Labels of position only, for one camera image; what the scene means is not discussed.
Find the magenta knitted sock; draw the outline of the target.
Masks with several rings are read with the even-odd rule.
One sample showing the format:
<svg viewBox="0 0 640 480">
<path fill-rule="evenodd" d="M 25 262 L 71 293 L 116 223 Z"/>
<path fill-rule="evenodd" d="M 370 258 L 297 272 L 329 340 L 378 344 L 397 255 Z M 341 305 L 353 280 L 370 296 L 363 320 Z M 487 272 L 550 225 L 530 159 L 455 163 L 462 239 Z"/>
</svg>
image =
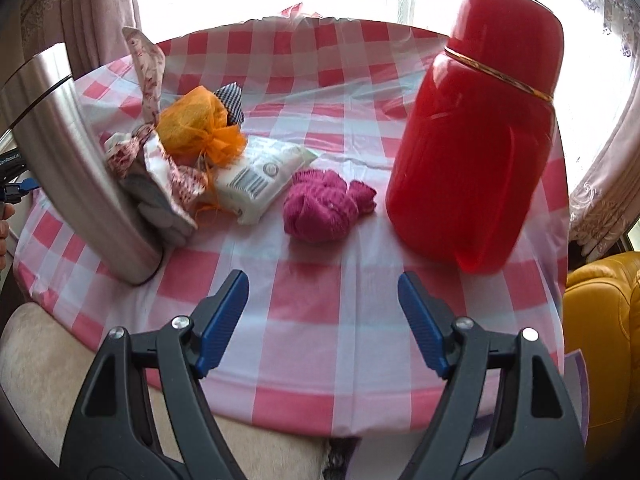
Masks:
<svg viewBox="0 0 640 480">
<path fill-rule="evenodd" d="M 309 244 L 344 240 L 362 216 L 375 211 L 375 197 L 374 188 L 347 183 L 333 170 L 296 171 L 283 202 L 284 232 Z"/>
</svg>

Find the pink curtain right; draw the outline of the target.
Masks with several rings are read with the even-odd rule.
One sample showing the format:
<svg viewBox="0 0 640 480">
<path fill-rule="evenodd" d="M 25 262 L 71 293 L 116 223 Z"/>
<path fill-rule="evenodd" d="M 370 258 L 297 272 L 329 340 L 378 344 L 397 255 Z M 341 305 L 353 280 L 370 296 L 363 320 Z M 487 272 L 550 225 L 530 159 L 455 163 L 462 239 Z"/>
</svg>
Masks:
<svg viewBox="0 0 640 480">
<path fill-rule="evenodd" d="M 612 136 L 570 194 L 570 240 L 591 262 L 639 219 L 639 86 Z"/>
</svg>

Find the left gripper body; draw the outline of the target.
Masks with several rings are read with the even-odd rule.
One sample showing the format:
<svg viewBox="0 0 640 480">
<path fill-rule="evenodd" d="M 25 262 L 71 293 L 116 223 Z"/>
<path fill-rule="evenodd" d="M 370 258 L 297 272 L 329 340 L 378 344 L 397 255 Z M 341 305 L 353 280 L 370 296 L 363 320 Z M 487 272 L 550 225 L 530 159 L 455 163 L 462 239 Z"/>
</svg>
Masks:
<svg viewBox="0 0 640 480">
<path fill-rule="evenodd" d="M 30 192 L 40 188 L 34 178 L 17 181 L 27 171 L 24 157 L 17 148 L 6 151 L 0 157 L 0 202 L 15 205 Z"/>
</svg>

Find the red plastic thermos jug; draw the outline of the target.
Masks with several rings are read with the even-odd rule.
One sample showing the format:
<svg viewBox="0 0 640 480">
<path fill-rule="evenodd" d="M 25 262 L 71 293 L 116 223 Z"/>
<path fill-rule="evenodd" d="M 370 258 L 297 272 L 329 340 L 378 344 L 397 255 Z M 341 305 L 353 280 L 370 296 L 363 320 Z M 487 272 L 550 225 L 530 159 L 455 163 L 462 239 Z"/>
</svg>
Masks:
<svg viewBox="0 0 640 480">
<path fill-rule="evenodd" d="M 385 207 L 414 252 L 500 270 L 552 147 L 561 22 L 536 0 L 463 0 L 402 135 Z"/>
</svg>

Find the black white checkered pouch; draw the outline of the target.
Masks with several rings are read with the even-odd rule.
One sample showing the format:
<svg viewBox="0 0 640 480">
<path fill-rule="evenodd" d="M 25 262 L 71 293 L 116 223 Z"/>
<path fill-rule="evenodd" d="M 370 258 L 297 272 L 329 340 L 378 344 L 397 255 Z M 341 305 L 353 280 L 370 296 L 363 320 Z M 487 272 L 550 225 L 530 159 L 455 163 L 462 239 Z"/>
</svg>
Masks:
<svg viewBox="0 0 640 480">
<path fill-rule="evenodd" d="M 217 89 L 214 95 L 227 111 L 227 125 L 240 126 L 244 122 L 242 107 L 242 89 L 237 82 L 226 84 Z"/>
</svg>

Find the pink floral fabric pouch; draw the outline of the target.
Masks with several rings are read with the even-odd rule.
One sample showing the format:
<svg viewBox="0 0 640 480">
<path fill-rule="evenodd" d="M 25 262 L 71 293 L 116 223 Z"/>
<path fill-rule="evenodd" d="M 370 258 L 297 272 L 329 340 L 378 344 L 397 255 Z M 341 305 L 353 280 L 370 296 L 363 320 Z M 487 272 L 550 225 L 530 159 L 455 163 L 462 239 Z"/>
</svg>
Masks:
<svg viewBox="0 0 640 480">
<path fill-rule="evenodd" d="M 142 93 L 142 125 L 132 133 L 114 133 L 105 143 L 106 163 L 134 199 L 144 220 L 169 246 L 183 246 L 198 229 L 194 207 L 207 191 L 205 174 L 176 164 L 165 150 L 156 127 L 165 55 L 145 34 L 125 26 L 122 36 Z"/>
</svg>

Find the white tissue packet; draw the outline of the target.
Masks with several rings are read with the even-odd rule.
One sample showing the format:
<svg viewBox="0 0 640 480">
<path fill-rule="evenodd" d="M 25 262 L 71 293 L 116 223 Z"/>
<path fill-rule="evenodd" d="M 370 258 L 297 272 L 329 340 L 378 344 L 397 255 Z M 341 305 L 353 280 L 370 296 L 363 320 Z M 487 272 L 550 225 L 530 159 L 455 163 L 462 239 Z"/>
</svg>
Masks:
<svg viewBox="0 0 640 480">
<path fill-rule="evenodd" d="M 317 154 L 303 145 L 249 136 L 241 156 L 217 172 L 217 202 L 223 210 L 232 212 L 239 224 L 256 224 L 294 174 L 316 158 Z"/>
</svg>

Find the pink curtain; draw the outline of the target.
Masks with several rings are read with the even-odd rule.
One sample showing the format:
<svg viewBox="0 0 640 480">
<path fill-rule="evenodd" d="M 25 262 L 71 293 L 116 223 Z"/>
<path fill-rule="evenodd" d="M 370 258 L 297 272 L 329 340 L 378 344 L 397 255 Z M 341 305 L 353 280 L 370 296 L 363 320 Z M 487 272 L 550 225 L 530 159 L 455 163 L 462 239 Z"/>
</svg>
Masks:
<svg viewBox="0 0 640 480">
<path fill-rule="evenodd" d="M 570 240 L 591 262 L 639 219 L 639 86 L 612 136 L 570 194 Z"/>
<path fill-rule="evenodd" d="M 62 42 L 76 79 L 125 56 L 122 28 L 142 27 L 138 0 L 23 0 L 20 25 L 25 58 Z"/>
</svg>

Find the orange mesh pouch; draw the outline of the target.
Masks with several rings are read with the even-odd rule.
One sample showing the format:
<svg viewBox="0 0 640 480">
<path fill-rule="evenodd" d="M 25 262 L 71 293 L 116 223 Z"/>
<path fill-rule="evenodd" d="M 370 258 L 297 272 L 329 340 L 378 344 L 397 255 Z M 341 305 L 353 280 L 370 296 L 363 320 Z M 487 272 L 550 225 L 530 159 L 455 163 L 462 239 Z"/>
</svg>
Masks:
<svg viewBox="0 0 640 480">
<path fill-rule="evenodd" d="M 198 86 L 160 113 L 156 132 L 165 151 L 180 165 L 194 166 L 204 156 L 227 167 L 240 157 L 247 140 L 218 96 Z"/>
</svg>

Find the stainless steel thermos flask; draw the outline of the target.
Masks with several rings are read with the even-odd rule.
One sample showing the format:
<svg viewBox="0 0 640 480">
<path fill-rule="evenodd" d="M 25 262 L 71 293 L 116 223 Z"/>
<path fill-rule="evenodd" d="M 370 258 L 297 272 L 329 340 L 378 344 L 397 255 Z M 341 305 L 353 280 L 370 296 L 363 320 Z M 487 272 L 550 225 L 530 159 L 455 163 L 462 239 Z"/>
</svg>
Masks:
<svg viewBox="0 0 640 480">
<path fill-rule="evenodd" d="M 82 114 L 65 44 L 23 63 L 1 88 L 1 128 L 55 209 L 121 280 L 141 285 L 164 250 L 106 166 Z"/>
</svg>

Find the white purple storage box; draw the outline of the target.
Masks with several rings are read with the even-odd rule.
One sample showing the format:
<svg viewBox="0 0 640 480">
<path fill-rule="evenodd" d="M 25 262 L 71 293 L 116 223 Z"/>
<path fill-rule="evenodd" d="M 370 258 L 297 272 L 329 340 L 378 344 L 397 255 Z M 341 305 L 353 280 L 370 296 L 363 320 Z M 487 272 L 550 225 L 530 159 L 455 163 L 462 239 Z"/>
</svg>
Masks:
<svg viewBox="0 0 640 480">
<path fill-rule="evenodd" d="M 582 443 L 586 444 L 588 440 L 590 393 L 586 361 L 582 350 L 571 351 L 565 356 L 563 380 L 578 420 Z M 477 460 L 484 454 L 491 422 L 491 413 L 475 419 L 468 446 L 462 457 L 462 464 Z"/>
</svg>

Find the beige plush cushion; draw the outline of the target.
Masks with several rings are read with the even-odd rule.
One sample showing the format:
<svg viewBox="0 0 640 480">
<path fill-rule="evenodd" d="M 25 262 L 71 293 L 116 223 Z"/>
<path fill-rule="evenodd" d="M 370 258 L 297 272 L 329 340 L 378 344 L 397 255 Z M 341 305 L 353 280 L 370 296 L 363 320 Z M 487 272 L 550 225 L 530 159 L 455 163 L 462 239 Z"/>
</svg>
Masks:
<svg viewBox="0 0 640 480">
<path fill-rule="evenodd" d="M 93 353 L 28 302 L 1 335 L 1 387 L 49 460 L 60 461 L 65 430 Z M 326 441 L 280 434 L 218 416 L 216 423 L 249 479 L 318 479 Z"/>
</svg>

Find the pink curtain left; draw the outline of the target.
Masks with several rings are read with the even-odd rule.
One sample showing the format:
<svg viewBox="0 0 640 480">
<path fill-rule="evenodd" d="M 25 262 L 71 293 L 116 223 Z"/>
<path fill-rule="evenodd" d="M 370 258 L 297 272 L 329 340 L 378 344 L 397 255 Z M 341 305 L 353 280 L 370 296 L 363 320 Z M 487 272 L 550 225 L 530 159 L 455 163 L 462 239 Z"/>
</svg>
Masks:
<svg viewBox="0 0 640 480">
<path fill-rule="evenodd" d="M 122 28 L 142 27 L 138 0 L 23 0 L 20 25 L 25 58 L 62 42 L 76 79 L 125 56 Z"/>
</svg>

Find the red white checkered tablecloth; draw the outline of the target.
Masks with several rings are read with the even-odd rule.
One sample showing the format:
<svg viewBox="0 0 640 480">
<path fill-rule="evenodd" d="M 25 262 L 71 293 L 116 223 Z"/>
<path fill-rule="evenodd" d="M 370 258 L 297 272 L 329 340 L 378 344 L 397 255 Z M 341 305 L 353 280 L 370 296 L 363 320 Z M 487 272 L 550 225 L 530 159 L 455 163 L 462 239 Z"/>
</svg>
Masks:
<svg viewBox="0 0 640 480">
<path fill-rule="evenodd" d="M 237 82 L 244 133 L 310 148 L 319 168 L 384 194 L 416 92 L 443 36 L 406 25 L 265 18 L 166 40 L 163 99 Z M 402 244 L 383 207 L 335 244 L 285 234 L 274 203 L 254 226 L 201 214 L 183 248 L 146 284 L 129 286 L 38 194 L 14 272 L 29 296 L 91 349 L 107 331 L 162 327 L 244 271 L 250 298 L 203 388 L 213 412 L 292 434 L 393 434 L 426 427 L 442 393 L 397 300 L 405 271 L 488 330 L 530 326 L 561 361 L 567 268 L 564 155 L 555 145 L 506 266 L 469 275 Z"/>
</svg>

